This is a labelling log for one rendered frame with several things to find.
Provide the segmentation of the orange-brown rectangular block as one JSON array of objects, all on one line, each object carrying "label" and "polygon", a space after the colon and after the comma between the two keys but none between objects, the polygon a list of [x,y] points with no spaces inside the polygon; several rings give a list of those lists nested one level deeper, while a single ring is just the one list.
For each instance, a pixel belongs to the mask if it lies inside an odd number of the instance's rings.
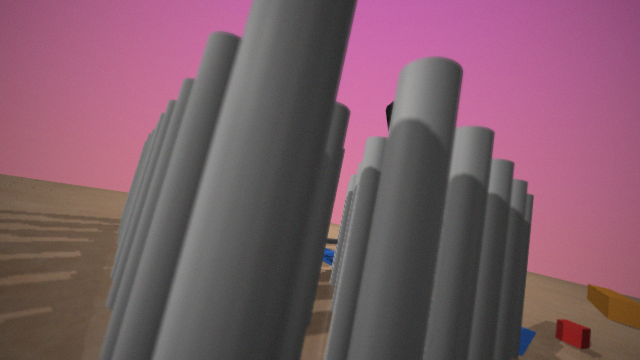
[{"label": "orange-brown rectangular block", "polygon": [[588,301],[607,319],[640,328],[640,303],[611,289],[588,284]]}]

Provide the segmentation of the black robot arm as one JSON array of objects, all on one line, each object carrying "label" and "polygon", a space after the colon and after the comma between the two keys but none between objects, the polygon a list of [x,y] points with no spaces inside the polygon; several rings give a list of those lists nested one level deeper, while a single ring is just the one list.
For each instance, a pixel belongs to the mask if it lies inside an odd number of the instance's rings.
[{"label": "black robot arm", "polygon": [[389,132],[389,127],[390,127],[390,121],[391,121],[391,116],[392,116],[393,105],[394,105],[394,101],[391,102],[386,108],[388,132]]}]

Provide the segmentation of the red rectangular block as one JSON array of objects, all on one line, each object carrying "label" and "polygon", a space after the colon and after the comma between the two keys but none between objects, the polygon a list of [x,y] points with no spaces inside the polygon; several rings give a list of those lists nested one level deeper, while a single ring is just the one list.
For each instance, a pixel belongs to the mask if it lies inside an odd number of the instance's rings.
[{"label": "red rectangular block", "polygon": [[568,320],[558,319],[555,338],[579,349],[590,349],[591,329]]}]

